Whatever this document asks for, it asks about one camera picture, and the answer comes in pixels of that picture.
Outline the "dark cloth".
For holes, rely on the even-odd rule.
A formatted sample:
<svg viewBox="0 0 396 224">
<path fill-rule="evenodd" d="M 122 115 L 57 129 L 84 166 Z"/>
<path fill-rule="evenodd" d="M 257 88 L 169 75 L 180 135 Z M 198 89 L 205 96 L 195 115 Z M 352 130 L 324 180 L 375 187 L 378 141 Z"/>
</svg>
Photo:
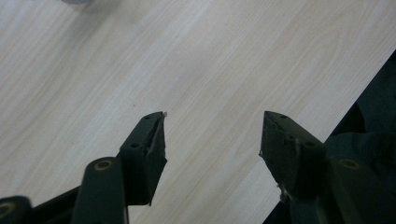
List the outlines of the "dark cloth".
<svg viewBox="0 0 396 224">
<path fill-rule="evenodd" d="M 396 224 L 396 50 L 325 142 L 318 196 L 263 224 Z"/>
</svg>

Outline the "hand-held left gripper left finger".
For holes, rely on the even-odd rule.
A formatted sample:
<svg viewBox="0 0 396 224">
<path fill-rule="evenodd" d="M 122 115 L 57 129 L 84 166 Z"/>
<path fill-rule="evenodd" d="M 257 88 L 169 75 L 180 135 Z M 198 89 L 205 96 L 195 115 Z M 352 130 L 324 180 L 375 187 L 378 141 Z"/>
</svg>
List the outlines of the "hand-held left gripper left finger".
<svg viewBox="0 0 396 224">
<path fill-rule="evenodd" d="M 120 147 L 127 205 L 152 202 L 167 163 L 164 119 L 162 111 L 144 116 Z"/>
</svg>

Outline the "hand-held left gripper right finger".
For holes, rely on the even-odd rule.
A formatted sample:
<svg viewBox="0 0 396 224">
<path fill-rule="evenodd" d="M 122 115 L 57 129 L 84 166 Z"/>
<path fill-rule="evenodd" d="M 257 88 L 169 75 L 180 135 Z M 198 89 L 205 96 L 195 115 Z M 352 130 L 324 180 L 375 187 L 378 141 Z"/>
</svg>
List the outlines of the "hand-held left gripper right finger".
<svg viewBox="0 0 396 224">
<path fill-rule="evenodd" d="M 310 203 L 318 196 L 326 147 L 286 115 L 265 111 L 259 155 L 281 189 L 281 201 Z"/>
</svg>

